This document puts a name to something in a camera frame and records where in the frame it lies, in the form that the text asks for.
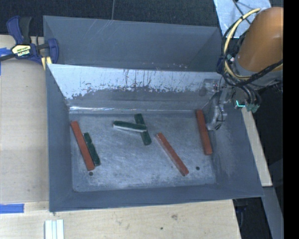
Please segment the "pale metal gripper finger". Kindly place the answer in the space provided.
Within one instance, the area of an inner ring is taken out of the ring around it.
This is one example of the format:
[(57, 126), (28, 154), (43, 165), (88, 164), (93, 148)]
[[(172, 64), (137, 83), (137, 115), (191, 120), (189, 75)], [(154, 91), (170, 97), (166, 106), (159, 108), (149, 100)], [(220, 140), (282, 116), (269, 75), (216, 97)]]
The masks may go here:
[(211, 96), (222, 90), (222, 79), (205, 79), (199, 89), (199, 96)]
[(221, 99), (221, 94), (214, 94), (205, 107), (208, 130), (218, 130), (227, 118), (227, 113), (224, 109), (224, 102)]

